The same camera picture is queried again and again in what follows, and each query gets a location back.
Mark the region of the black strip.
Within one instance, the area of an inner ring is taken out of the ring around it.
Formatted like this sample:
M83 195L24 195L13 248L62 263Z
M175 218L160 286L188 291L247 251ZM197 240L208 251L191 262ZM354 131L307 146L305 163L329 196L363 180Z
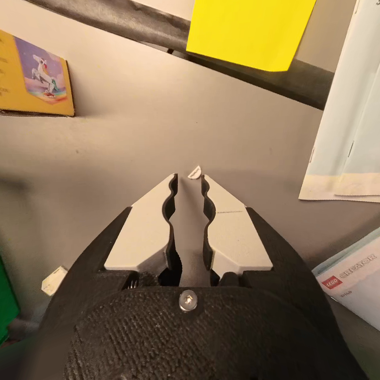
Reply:
M186 53L190 21L129 0L29 0L88 26L145 44L259 88L324 110L334 73L293 59L285 72L267 72Z

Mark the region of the instruction booklet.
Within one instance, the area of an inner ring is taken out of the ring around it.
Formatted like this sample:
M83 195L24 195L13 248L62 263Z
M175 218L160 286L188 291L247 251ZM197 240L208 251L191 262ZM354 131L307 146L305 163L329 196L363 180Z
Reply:
M380 68L378 67L334 193L342 197L380 194Z
M380 330L380 229L312 270L322 290Z
M321 118L300 200L379 202L334 193L380 62L379 1L357 1Z

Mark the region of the yellow paper sheet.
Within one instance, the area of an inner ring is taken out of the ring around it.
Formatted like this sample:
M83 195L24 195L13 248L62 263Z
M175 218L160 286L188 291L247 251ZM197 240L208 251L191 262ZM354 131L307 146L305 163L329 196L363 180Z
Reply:
M315 0L197 0L186 51L268 72L291 65Z

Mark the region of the yellow toy set box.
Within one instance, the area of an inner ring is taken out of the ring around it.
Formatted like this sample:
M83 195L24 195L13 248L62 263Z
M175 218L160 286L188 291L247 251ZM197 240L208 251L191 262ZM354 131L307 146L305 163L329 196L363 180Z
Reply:
M1 31L0 109L6 113L73 117L67 61Z

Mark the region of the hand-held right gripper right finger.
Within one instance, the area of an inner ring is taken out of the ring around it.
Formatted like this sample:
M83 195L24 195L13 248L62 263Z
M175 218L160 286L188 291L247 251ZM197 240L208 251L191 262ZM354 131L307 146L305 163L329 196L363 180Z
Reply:
M273 263L252 222L247 207L210 176L201 176L204 215L203 262L210 284L227 273L239 278L247 271L270 271Z

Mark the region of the green plastic container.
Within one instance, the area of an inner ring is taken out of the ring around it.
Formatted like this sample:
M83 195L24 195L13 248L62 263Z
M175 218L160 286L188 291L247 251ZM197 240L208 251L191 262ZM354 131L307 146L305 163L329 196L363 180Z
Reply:
M2 259L0 259L0 345L8 339L8 326L19 315L20 308L7 275Z

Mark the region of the white studded brick plate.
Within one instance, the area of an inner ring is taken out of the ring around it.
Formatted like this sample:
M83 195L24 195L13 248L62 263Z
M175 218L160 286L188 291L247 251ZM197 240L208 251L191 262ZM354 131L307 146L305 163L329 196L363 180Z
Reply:
M53 296L67 273L68 271L63 266L59 266L42 281L41 290L46 295Z

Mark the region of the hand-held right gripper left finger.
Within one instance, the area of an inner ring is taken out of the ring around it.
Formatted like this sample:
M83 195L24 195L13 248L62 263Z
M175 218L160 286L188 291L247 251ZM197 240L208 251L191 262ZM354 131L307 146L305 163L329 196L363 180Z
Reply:
M176 251L174 229L178 174L170 174L130 209L105 261L109 271L149 273L158 279L180 279L182 262Z

